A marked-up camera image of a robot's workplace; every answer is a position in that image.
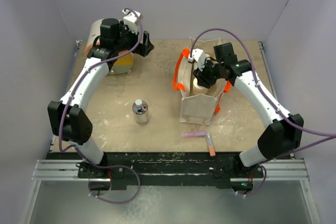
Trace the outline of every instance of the bottle cap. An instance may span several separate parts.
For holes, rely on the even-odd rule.
[[[142,100],[137,99],[137,100],[135,101],[135,105],[136,105],[136,106],[141,106],[141,105],[142,105]]]

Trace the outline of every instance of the wooden table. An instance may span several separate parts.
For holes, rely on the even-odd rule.
[[[93,94],[87,115],[92,136],[106,152],[207,152],[204,137],[181,138],[181,132],[210,131],[216,151],[243,151],[257,143],[264,131],[262,122],[248,100],[234,87],[220,100],[221,111],[211,126],[180,123],[181,93],[172,89],[176,61],[188,40],[152,41],[155,49],[146,58],[134,56],[132,72],[107,75]],[[238,59],[247,59],[242,46],[232,41]],[[245,41],[256,70],[271,90],[257,41]],[[72,83],[85,62],[83,41]],[[147,124],[137,123],[131,110],[136,99],[149,105]],[[54,152],[58,150],[58,139]]]

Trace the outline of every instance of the bottle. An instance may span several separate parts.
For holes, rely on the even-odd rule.
[[[133,103],[132,111],[138,123],[145,123],[149,120],[148,105],[145,101],[137,99],[135,103]]]

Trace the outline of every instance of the small pink object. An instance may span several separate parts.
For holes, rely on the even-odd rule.
[[[195,132],[185,132],[181,133],[181,137],[198,137],[198,136],[205,136],[205,131],[195,131]]]

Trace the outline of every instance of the orange strap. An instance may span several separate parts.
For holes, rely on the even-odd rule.
[[[181,61],[183,59],[183,56],[185,58],[188,58],[189,53],[190,53],[189,49],[184,48],[183,51],[182,51],[182,53],[181,53],[181,55],[180,55],[180,57],[179,57],[179,59],[178,59],[178,61],[177,61],[177,63],[176,63],[175,74],[174,74],[174,78],[173,78],[173,89],[174,90],[180,90],[180,89],[182,89],[185,92],[184,85],[182,83],[177,83],[176,84],[176,79],[177,79],[177,74],[179,73],[179,68],[180,68],[180,64],[181,64]]]
[[[225,87],[224,87],[223,92],[224,92],[224,93],[228,93],[228,92],[230,92],[231,87],[232,87],[231,83],[230,83],[229,81],[227,81],[226,84],[225,84]],[[219,97],[219,99],[218,99],[218,103],[217,103],[217,106],[216,106],[216,108],[215,108],[215,114],[217,114],[217,113],[220,111],[219,102],[221,101],[222,94],[220,95],[220,97]]]

